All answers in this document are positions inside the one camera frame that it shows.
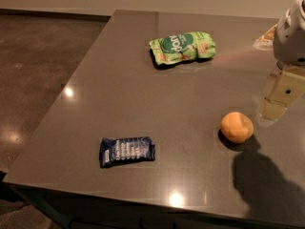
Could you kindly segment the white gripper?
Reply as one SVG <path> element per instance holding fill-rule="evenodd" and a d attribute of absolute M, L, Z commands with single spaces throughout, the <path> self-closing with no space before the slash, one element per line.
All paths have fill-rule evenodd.
<path fill-rule="evenodd" d="M 267 77 L 256 121 L 274 125 L 305 94 L 305 0 L 295 0 L 278 20 L 274 32 L 275 65 Z"/>

